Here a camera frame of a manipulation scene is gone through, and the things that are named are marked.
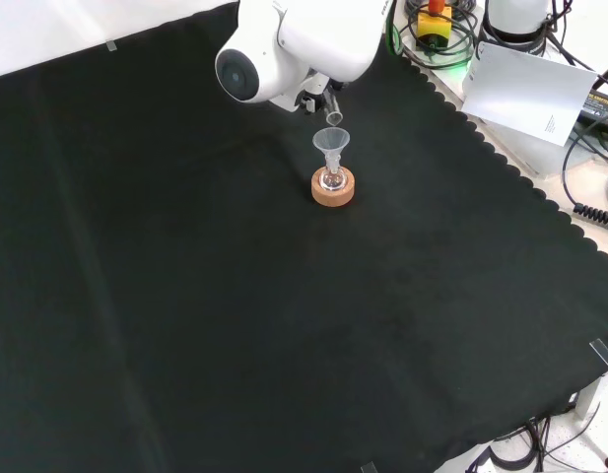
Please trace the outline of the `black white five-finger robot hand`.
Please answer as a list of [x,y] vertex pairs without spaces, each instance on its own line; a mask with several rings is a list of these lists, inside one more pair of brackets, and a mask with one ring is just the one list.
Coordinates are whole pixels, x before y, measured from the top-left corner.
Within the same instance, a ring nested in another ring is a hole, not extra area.
[[344,82],[312,71],[301,84],[296,104],[306,114],[322,111],[326,122],[330,126],[337,126],[343,120],[337,94],[345,87]]

